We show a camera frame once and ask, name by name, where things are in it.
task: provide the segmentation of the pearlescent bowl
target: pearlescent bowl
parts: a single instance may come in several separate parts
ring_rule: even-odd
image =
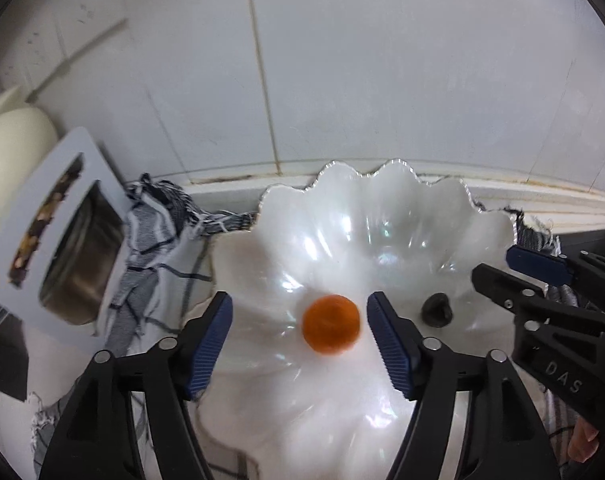
[[[426,184],[399,160],[372,174],[333,162],[307,189],[270,187],[251,231],[215,241],[216,289],[232,296],[234,320],[199,404],[204,429],[256,460],[262,480],[385,479],[415,402],[391,385],[367,297],[384,291],[424,336],[455,351],[510,353],[512,316],[474,292],[471,270],[506,269],[514,241],[509,216],[481,212],[461,180]],[[420,318],[436,292],[453,309],[444,328]],[[355,345],[333,356],[314,352],[300,328],[327,294],[361,314]],[[455,471],[467,398],[458,394],[443,470]]]

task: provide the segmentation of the white tiled wall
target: white tiled wall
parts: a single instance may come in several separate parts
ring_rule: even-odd
[[[401,157],[605,190],[586,0],[15,0],[0,81],[86,126],[125,180]]]

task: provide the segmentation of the white bowl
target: white bowl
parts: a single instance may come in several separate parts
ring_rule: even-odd
[[[214,245],[216,289],[232,296],[234,320],[199,404],[204,429],[256,460],[262,480],[385,479],[415,403],[391,385],[367,297],[384,291],[424,336],[455,351],[510,353],[512,316],[474,292],[471,270],[506,269],[514,242],[509,216],[481,212],[461,180],[425,184],[399,160],[369,175],[333,162],[306,190],[269,188],[252,230]],[[441,329],[419,316],[436,292],[454,311]],[[358,341],[338,356],[317,354],[300,331],[305,309],[326,294],[361,313]],[[466,399],[457,402],[458,440]]]

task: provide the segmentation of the orange fruit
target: orange fruit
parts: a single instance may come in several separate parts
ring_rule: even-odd
[[[302,316],[302,335],[320,354],[339,354],[360,335],[360,312],[351,300],[338,294],[314,301]]]

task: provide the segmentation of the human hand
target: human hand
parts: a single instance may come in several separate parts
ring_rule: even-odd
[[[584,420],[578,417],[578,422],[573,429],[573,436],[569,441],[569,458],[576,462],[586,462],[598,450],[598,430]]]

